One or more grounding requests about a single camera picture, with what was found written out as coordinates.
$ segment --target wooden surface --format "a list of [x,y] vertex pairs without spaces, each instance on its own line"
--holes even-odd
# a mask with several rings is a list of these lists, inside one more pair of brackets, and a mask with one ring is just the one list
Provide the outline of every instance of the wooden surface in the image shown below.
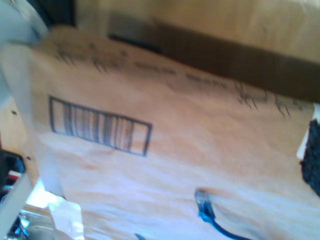
[[34,187],[39,178],[37,164],[26,127],[12,97],[0,108],[0,134],[2,149],[23,157],[31,184]]
[[77,24],[157,43],[155,21],[320,63],[317,0],[78,0]]

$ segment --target black foam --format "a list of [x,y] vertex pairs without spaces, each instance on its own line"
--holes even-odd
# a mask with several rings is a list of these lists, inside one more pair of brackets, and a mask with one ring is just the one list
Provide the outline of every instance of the black foam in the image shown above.
[[320,125],[317,120],[310,123],[309,138],[301,169],[303,180],[320,197]]

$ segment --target brown paper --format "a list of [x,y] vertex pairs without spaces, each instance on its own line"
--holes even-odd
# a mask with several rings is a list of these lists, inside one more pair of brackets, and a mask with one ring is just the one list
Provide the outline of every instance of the brown paper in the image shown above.
[[312,104],[70,28],[30,69],[34,131],[86,239],[227,239],[198,217],[199,188],[233,234],[320,237],[320,199],[296,157]]

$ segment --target barcode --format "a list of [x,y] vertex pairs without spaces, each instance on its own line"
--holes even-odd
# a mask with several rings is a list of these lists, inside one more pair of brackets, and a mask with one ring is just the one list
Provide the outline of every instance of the barcode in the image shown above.
[[51,130],[130,154],[146,156],[152,124],[49,96]]

